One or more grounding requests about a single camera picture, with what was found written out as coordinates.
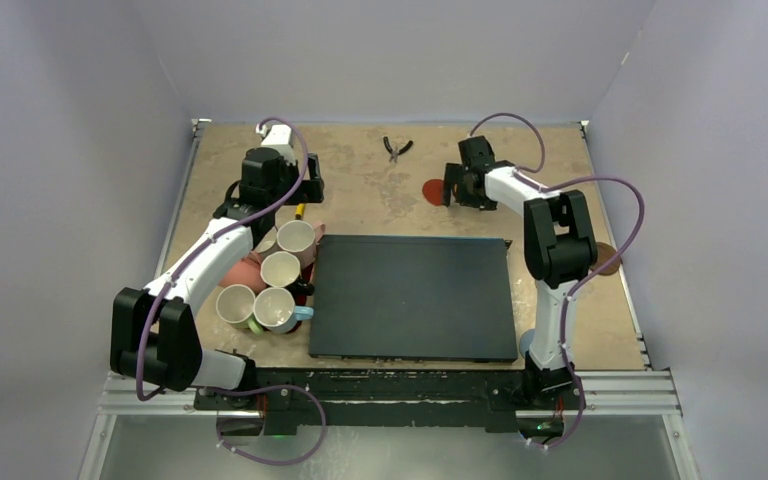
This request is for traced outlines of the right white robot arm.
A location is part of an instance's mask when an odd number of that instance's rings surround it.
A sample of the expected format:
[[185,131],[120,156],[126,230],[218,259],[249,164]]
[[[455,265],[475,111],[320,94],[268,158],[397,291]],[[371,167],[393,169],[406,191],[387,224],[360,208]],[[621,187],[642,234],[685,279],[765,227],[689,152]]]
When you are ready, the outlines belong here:
[[545,186],[509,161],[498,160],[483,136],[458,143],[460,161],[445,166],[442,202],[478,210],[504,205],[523,219],[524,260],[535,280],[535,328],[523,352],[524,399],[544,407],[573,383],[572,326],[579,282],[597,259],[585,195]]

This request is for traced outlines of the dark brown wooden coaster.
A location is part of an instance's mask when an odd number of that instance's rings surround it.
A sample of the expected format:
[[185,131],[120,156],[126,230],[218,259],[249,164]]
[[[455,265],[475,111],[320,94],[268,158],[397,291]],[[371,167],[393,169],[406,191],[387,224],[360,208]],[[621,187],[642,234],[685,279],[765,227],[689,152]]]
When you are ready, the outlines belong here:
[[601,276],[611,276],[616,274],[620,266],[622,265],[622,259],[617,258],[612,260],[616,255],[616,249],[605,242],[597,242],[597,258],[594,264],[590,267],[592,272],[597,272]]

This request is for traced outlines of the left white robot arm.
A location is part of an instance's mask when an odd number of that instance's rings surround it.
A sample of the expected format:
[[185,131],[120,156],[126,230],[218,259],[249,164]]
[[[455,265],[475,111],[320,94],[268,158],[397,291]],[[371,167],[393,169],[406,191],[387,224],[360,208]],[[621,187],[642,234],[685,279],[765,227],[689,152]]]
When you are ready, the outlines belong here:
[[235,409],[252,405],[258,395],[254,361],[203,348],[195,318],[220,280],[274,227],[279,207],[323,199],[317,155],[301,167],[276,147],[248,150],[240,179],[228,187],[199,240],[166,273],[115,296],[111,370],[166,390],[219,389]]

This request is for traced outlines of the red apple coaster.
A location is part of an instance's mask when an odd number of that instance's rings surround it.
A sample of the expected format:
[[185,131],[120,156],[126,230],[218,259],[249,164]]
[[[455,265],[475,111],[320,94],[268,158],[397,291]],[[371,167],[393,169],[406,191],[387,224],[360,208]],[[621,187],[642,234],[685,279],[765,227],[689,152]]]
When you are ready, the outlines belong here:
[[424,199],[433,206],[443,205],[444,181],[442,179],[429,179],[422,186]]

